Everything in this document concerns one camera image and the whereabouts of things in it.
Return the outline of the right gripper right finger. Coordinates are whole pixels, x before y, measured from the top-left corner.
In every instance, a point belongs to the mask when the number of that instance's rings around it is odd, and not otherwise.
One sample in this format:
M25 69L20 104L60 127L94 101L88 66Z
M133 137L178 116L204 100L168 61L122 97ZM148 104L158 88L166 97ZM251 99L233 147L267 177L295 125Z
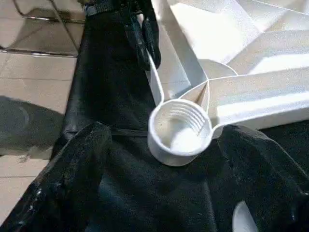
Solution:
M309 230L309 176L276 141L228 125L218 145L259 231Z

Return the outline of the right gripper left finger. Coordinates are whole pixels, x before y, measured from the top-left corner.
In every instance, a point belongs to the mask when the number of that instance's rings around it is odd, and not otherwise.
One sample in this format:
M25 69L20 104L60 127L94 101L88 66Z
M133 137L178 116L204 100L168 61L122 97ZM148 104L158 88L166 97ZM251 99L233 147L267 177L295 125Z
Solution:
M82 232L97 200L109 154L109 127L93 123L75 134L29 185L2 232Z

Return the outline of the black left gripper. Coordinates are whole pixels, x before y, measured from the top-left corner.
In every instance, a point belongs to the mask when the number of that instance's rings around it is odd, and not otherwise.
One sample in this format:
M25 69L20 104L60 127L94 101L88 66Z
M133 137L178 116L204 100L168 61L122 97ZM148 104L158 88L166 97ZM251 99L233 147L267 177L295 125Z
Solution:
M83 10L86 16L105 12L119 11L125 7L132 14L143 14L142 28L135 15L129 14L125 19L125 31L130 46L133 48L140 67L150 70L148 52L154 65L161 64L159 49L159 28L151 0L84 0Z

